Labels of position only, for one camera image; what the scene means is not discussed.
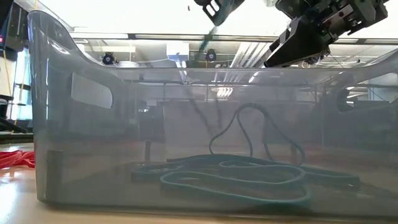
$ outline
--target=table surface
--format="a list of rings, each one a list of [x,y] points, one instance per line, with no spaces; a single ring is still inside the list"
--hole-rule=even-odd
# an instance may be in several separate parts
[[[32,144],[0,145],[0,151],[33,150]],[[308,220],[254,220],[252,218],[177,217],[169,215],[141,215],[132,213],[76,212],[56,210],[36,199],[35,170],[13,167],[0,170],[0,224],[14,223],[324,223]]]

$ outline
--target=translucent bin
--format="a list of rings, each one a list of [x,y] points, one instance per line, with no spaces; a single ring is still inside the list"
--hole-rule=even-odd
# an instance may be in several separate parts
[[[397,217],[396,51],[351,69],[105,67],[39,11],[29,39],[42,202]]]

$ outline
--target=red cable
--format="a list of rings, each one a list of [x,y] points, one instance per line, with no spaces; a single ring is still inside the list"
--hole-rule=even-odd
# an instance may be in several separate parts
[[[17,150],[14,152],[0,152],[0,169],[12,166],[35,167],[35,153]]]

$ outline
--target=robotic arm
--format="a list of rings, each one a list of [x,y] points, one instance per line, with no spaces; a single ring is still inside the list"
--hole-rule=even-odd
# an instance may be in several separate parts
[[[316,63],[329,54],[338,37],[353,34],[387,17],[388,0],[277,0],[275,7],[291,18],[288,28],[269,47],[266,67]],[[195,0],[215,26],[244,0]]]

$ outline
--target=plastic bin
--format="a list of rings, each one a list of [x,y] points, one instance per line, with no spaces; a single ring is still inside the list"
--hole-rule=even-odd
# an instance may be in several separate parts
[[[50,15],[28,18],[40,201],[397,217],[396,100],[350,104],[346,94],[393,93],[398,52],[351,69],[112,68],[88,60]],[[213,82],[216,72],[251,81]],[[368,81],[383,75],[391,81]]]

